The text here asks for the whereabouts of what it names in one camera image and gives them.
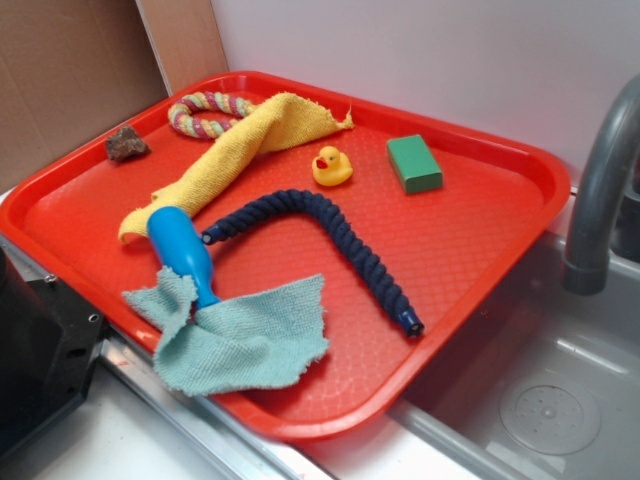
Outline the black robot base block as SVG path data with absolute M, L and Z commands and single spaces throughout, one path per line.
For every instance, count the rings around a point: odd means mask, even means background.
M 62 280 L 25 280 L 1 254 L 1 459 L 88 396 L 104 315 Z

